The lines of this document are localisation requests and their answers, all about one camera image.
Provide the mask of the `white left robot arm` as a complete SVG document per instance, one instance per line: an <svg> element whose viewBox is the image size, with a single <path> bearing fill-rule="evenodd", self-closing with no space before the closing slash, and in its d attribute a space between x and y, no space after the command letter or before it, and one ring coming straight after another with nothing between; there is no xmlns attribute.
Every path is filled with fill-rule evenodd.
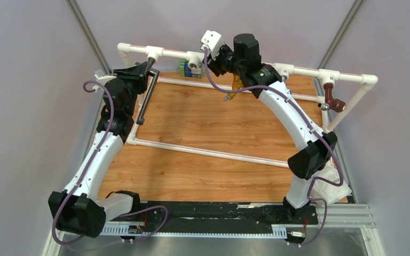
<svg viewBox="0 0 410 256"><path fill-rule="evenodd" d="M104 225L118 217L129 221L140 218L140 196L118 190L113 196L98 200L98 191L114 157L123 147L134 125L133 115L138 96L146 92L148 78L156 78L154 59L115 69L111 76L86 81L87 93L102 93L104 105L96 127L93 145L71 181L62 191L54 191L48 199L53 217L51 232L63 245L56 232L65 231L82 237L97 237Z"/></svg>

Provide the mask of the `dark grey long faucet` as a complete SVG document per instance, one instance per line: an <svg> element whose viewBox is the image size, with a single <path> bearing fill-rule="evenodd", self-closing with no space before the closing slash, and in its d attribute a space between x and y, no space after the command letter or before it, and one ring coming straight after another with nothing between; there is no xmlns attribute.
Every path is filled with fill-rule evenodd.
<svg viewBox="0 0 410 256"><path fill-rule="evenodd" d="M145 116L146 110L148 108L149 102L151 100L151 96L153 94L154 88L155 88L155 86L158 82L158 79L159 79L160 72L158 70L152 68L153 65L155 64L155 62L156 61L155 61L154 58L151 58L151 57L148 58L148 64L147 64L148 75L152 79L150 81L149 86L147 87L147 91L145 93L144 100L143 100L142 106L140 108L138 118L136 120L136 124L138 124L138 125L143 125L144 122L145 122L144 116Z"/></svg>

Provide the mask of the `white PVC pipe frame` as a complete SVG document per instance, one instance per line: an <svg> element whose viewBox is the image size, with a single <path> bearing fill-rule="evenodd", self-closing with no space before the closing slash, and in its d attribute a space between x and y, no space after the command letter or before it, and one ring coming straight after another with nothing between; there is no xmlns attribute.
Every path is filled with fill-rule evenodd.
<svg viewBox="0 0 410 256"><path fill-rule="evenodd" d="M201 87L157 83L145 122L114 158L110 171L124 175L280 173L296 147L275 114L251 93L224 101L205 78Z"/></svg>

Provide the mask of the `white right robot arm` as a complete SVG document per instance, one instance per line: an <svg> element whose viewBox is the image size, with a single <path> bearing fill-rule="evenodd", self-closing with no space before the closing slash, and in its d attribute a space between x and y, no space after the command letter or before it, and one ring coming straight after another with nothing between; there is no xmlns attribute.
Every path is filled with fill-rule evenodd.
<svg viewBox="0 0 410 256"><path fill-rule="evenodd" d="M325 132L299 106L286 86L286 75L261 61L259 42L253 34L238 34L233 47L225 44L221 34L208 30L201 39L203 63L208 78L231 73L231 90L221 89L225 100L237 93L251 92L275 114L293 139L298 152L287 160L293 173L289 192L284 199L283 216L290 223L305 215L304 206L311 201L313 179L334 157L337 136Z"/></svg>

